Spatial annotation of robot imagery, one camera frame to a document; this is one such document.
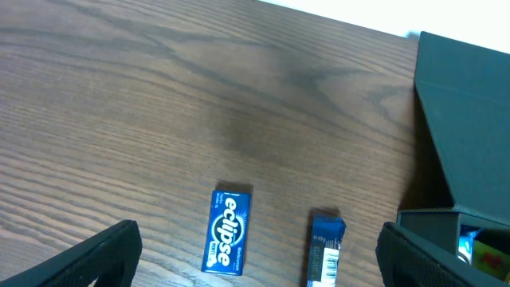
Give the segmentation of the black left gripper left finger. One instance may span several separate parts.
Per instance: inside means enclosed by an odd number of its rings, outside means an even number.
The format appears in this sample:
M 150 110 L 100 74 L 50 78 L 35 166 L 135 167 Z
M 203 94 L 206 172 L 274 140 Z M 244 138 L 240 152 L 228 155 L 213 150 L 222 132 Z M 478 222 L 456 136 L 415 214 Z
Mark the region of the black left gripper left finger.
M 131 286 L 142 251 L 137 222 L 123 220 L 1 282 L 3 287 Z

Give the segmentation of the green Haribo candy bag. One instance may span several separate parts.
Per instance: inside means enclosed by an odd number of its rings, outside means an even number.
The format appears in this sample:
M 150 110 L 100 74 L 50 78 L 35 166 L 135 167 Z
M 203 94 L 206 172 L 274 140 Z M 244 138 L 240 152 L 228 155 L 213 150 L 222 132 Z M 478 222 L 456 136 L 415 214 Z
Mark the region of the green Haribo candy bag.
M 472 265 L 501 281 L 509 281 L 509 256 L 482 242 L 474 241 Z

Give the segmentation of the blue Oreo cookie pack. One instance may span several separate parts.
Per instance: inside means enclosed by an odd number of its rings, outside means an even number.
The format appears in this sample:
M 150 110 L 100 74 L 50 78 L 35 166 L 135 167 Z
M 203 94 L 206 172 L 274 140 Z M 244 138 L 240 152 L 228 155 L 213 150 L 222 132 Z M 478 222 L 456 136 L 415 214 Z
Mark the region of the blue Oreo cookie pack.
M 473 261 L 475 238 L 482 230 L 482 228 L 475 226 L 461 225 L 457 245 L 457 258 L 468 265 L 471 265 Z

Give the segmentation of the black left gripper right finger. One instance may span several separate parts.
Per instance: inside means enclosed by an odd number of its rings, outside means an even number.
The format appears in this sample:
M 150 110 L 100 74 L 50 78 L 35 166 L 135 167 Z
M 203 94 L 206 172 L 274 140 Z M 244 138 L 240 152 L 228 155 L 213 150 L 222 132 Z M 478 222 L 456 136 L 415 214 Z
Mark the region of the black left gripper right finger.
M 375 253 L 386 287 L 508 287 L 394 222 L 383 225 Z

